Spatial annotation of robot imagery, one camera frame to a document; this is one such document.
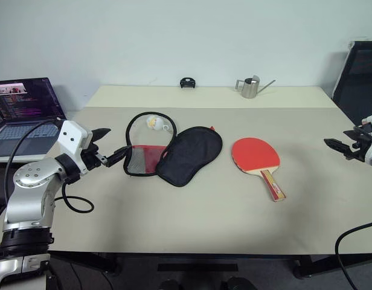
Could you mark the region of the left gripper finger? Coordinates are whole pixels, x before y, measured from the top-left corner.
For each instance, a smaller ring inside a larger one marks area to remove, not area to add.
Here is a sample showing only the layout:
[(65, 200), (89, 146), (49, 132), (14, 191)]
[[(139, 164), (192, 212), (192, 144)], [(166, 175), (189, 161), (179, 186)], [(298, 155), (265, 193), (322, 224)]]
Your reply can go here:
[(106, 157), (105, 166), (112, 167), (116, 163), (120, 162), (126, 155), (131, 151), (132, 146), (124, 146), (116, 150), (112, 155)]
[(91, 142), (94, 143), (94, 142), (102, 139), (110, 131), (111, 131), (111, 129), (109, 129), (109, 128), (99, 128), (99, 129), (92, 130)]

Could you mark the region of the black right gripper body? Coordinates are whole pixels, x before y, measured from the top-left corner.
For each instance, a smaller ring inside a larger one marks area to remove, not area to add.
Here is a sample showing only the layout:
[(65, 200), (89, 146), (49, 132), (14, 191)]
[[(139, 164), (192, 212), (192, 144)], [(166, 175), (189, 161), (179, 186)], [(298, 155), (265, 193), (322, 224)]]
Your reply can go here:
[(354, 143), (351, 145), (354, 151), (351, 155), (345, 155), (347, 160), (356, 159), (358, 161), (365, 161), (365, 156), (369, 148), (371, 147), (371, 139), (369, 134), (362, 129), (354, 130), (360, 133), (358, 140), (353, 140)]

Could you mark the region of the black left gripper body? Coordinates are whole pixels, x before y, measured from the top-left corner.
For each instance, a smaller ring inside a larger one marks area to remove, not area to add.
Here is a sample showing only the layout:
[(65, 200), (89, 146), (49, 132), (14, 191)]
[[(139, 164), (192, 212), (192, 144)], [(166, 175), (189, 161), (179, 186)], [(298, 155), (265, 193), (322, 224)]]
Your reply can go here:
[(81, 151), (81, 159), (89, 171), (107, 164), (107, 158), (98, 153), (98, 146), (93, 143), (87, 149)]

